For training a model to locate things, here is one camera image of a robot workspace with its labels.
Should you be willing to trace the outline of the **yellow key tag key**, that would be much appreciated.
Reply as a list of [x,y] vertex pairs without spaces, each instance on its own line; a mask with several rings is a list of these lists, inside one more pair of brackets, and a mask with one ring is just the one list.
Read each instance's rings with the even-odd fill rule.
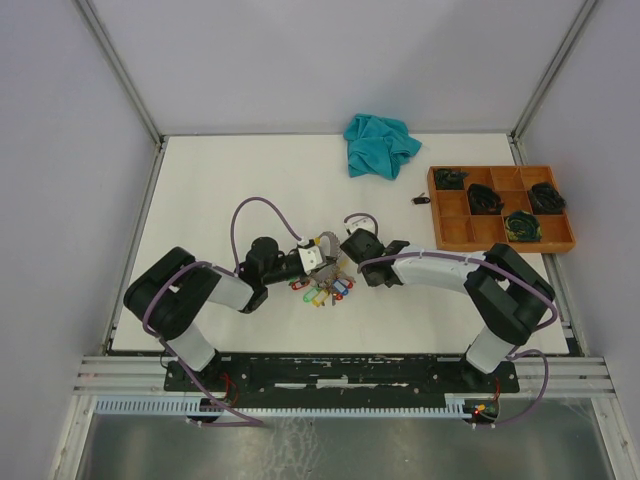
[[327,297],[328,297],[328,294],[326,292],[320,292],[317,296],[314,297],[314,299],[312,300],[312,303],[315,306],[320,306],[324,303]]

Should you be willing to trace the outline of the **blue key tag key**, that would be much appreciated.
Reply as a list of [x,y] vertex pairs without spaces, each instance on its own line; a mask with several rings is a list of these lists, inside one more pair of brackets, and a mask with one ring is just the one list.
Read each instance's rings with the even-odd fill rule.
[[333,282],[333,287],[338,295],[346,296],[353,288],[353,283],[345,279],[336,279]]

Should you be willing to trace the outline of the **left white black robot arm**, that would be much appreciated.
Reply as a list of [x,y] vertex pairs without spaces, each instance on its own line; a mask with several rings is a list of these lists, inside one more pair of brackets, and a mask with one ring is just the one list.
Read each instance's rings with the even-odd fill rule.
[[217,349],[194,325],[203,306],[213,303],[249,314],[268,298],[270,285],[307,279],[336,263],[333,242],[324,249],[307,241],[286,253],[275,239],[259,237],[232,274],[174,247],[128,287],[123,304],[146,333],[188,366],[187,379],[209,390],[219,383],[221,366],[214,360]]

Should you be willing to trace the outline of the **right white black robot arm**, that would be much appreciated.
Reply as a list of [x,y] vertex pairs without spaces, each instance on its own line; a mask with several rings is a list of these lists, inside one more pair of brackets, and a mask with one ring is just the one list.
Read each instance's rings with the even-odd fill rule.
[[558,317],[553,288],[504,243],[463,254],[402,240],[385,246],[374,233],[357,229],[341,250],[370,287],[424,285],[469,296],[484,321],[458,368],[460,382],[472,391],[491,384],[499,364]]

